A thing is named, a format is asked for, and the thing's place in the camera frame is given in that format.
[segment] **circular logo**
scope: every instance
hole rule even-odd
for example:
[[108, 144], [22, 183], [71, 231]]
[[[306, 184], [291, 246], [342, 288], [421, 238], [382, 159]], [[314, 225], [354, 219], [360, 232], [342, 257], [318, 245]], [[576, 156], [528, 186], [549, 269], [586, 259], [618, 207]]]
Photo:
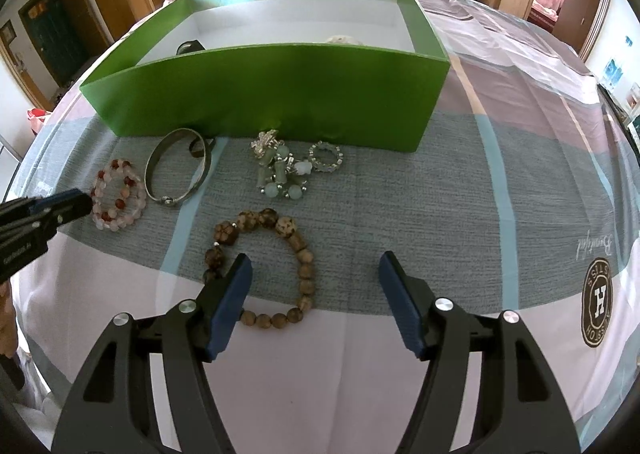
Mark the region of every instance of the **circular logo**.
[[587, 270], [582, 287], [582, 338], [597, 348], [607, 332], [613, 306], [613, 285], [609, 261], [595, 259]]

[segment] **brown bead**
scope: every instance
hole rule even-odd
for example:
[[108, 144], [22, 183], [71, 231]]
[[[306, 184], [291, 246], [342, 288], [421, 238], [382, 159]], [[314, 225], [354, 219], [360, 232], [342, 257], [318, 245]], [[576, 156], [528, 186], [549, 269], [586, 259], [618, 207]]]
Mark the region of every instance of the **brown bead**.
[[276, 223], [276, 234], [281, 238], [288, 238], [296, 231], [296, 222], [289, 216], [281, 216]]
[[314, 253], [309, 249], [302, 249], [296, 253], [296, 257], [300, 263], [312, 263], [314, 260]]
[[300, 279], [313, 279], [315, 277], [314, 266], [311, 263], [302, 263], [298, 268]]
[[302, 313], [302, 310], [300, 308], [291, 308], [289, 311], [287, 311], [287, 320], [292, 324], [300, 322], [304, 318], [305, 314]]
[[213, 238], [223, 245], [233, 245], [238, 236], [240, 235], [240, 230], [237, 226], [231, 221], [223, 221], [222, 223], [218, 223], [214, 228]]
[[258, 222], [266, 229], [272, 229], [278, 221], [278, 213], [274, 209], [266, 208], [260, 211]]
[[210, 269], [217, 270], [225, 264], [225, 253], [221, 247], [213, 247], [205, 252], [204, 262], [209, 265]]
[[302, 295], [313, 295], [316, 291], [316, 284], [309, 279], [303, 279], [300, 281], [298, 289]]
[[271, 324], [273, 324], [274, 328], [282, 329], [287, 325], [287, 316], [284, 313], [276, 313], [271, 317]]
[[287, 242], [294, 252], [299, 252], [306, 247], [305, 240], [300, 232], [293, 232], [293, 234], [289, 238], [287, 238]]
[[255, 323], [258, 325], [258, 328], [268, 329], [271, 327], [271, 317], [266, 313], [260, 313], [260, 315], [256, 317]]
[[309, 311], [314, 305], [314, 300], [308, 295], [303, 295], [296, 301], [296, 304], [301, 311]]
[[247, 309], [243, 310], [240, 316], [240, 322], [245, 326], [253, 326], [255, 324], [255, 313]]
[[258, 226], [259, 214], [252, 210], [243, 210], [238, 214], [238, 228], [242, 232], [250, 232]]
[[205, 285], [216, 279], [222, 279], [222, 274], [219, 270], [207, 269], [204, 271], [204, 274], [202, 274], [202, 282]]

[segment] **green door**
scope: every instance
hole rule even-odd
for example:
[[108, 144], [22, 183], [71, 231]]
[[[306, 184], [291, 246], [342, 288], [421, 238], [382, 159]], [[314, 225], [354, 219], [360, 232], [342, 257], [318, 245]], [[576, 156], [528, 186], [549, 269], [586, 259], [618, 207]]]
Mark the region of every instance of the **green door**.
[[45, 66], [64, 86], [89, 59], [60, 0], [36, 0], [22, 12], [22, 20]]

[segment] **metal screw head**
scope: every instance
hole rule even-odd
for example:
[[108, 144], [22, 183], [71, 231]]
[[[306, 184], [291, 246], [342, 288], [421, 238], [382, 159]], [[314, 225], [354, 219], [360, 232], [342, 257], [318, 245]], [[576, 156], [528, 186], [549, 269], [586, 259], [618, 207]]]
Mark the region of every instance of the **metal screw head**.
[[187, 299], [178, 304], [178, 309], [182, 313], [191, 313], [196, 309], [196, 302], [193, 299]]
[[505, 311], [502, 314], [502, 317], [509, 323], [509, 324], [515, 324], [518, 320], [520, 320], [520, 316], [514, 312], [511, 311], [510, 309], [508, 309], [507, 311]]
[[116, 326], [124, 326], [127, 322], [129, 322], [129, 315], [127, 313], [118, 313], [113, 318], [113, 323]]
[[450, 311], [453, 309], [453, 303], [445, 297], [440, 297], [436, 299], [436, 308], [440, 311]]

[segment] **silver bangle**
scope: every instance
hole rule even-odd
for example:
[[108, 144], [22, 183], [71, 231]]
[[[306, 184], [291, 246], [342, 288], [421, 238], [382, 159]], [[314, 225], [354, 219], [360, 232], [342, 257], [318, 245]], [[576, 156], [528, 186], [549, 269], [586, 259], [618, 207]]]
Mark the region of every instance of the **silver bangle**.
[[[334, 163], [324, 163], [316, 158], [316, 150], [322, 149], [324, 151], [330, 151], [335, 155]], [[309, 148], [309, 161], [313, 165], [316, 171], [320, 171], [321, 173], [333, 173], [336, 169], [338, 169], [342, 165], [342, 159], [344, 155], [342, 151], [340, 151], [340, 147], [338, 145], [330, 144], [329, 142], [319, 141], [318, 144], [314, 144]]]
[[[200, 141], [200, 144], [202, 145], [202, 150], [204, 152], [204, 156], [202, 157], [202, 162], [200, 164], [200, 167], [202, 168], [202, 170], [200, 171], [200, 174], [197, 177], [196, 181], [193, 182], [189, 190], [185, 192], [183, 195], [178, 196], [177, 198], [172, 198], [170, 196], [162, 196], [160, 198], [156, 198], [151, 189], [151, 180], [154, 176], [154, 170], [156, 168], [156, 165], [158, 164], [160, 157], [162, 157], [164, 152], [167, 149], [169, 149], [169, 147], [171, 147], [173, 144], [175, 144], [175, 142], [185, 137], [195, 137], [194, 142]], [[191, 152], [191, 155], [199, 157], [200, 155], [195, 155], [192, 150], [194, 142], [191, 142], [190, 152]], [[175, 131], [172, 131], [167, 136], [165, 136], [160, 141], [160, 143], [156, 145], [156, 148], [153, 150], [153, 153], [151, 153], [151, 156], [149, 157], [146, 163], [146, 168], [145, 168], [146, 193], [149, 196], [149, 198], [151, 198], [153, 201], [157, 203], [161, 203], [162, 205], [165, 205], [167, 207], [172, 207], [191, 197], [193, 193], [200, 188], [200, 186], [204, 182], [204, 179], [207, 176], [207, 173], [209, 173], [210, 166], [211, 166], [211, 149], [209, 147], [209, 144], [207, 144], [207, 141], [203, 138], [203, 136], [200, 135], [197, 131], [194, 131], [193, 129], [189, 129], [188, 127], [181, 127], [180, 129], [176, 129]]]

